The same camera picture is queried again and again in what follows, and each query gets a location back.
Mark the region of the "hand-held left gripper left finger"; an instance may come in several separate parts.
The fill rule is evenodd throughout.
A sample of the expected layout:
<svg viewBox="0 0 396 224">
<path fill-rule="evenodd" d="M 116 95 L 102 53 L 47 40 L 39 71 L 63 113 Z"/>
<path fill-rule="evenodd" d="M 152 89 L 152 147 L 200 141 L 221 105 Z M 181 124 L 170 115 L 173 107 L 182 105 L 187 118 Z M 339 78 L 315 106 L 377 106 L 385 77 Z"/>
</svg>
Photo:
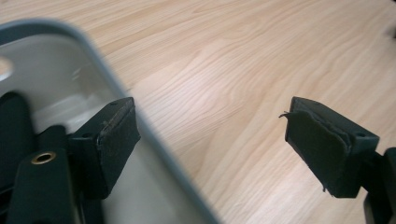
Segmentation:
<svg viewBox="0 0 396 224">
<path fill-rule="evenodd" d="M 107 104 L 69 136 L 86 198 L 108 197 L 139 140 L 133 97 Z"/>
</svg>

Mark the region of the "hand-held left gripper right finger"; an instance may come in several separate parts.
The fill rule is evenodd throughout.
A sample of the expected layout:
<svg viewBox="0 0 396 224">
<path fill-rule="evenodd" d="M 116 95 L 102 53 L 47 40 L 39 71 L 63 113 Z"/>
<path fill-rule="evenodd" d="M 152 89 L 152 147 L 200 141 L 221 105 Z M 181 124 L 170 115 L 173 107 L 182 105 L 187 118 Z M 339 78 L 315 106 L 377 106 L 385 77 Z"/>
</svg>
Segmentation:
<svg viewBox="0 0 396 224">
<path fill-rule="evenodd" d="M 379 137 L 319 102 L 294 97 L 285 140 L 323 188 L 336 198 L 354 198 L 361 188 L 380 195 L 375 173 Z"/>
</svg>

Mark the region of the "white plastic bin grey rim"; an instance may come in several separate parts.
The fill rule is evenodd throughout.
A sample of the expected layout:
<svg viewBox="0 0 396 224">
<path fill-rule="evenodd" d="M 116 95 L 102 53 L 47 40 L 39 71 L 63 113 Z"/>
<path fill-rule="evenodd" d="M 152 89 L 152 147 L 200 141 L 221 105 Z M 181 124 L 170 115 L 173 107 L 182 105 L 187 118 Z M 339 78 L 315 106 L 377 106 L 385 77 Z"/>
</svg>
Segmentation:
<svg viewBox="0 0 396 224">
<path fill-rule="evenodd" d="M 140 140 L 117 183 L 84 196 L 69 136 L 131 96 L 79 30 L 0 24 L 0 62 L 0 224 L 218 224 L 136 107 Z"/>
</svg>

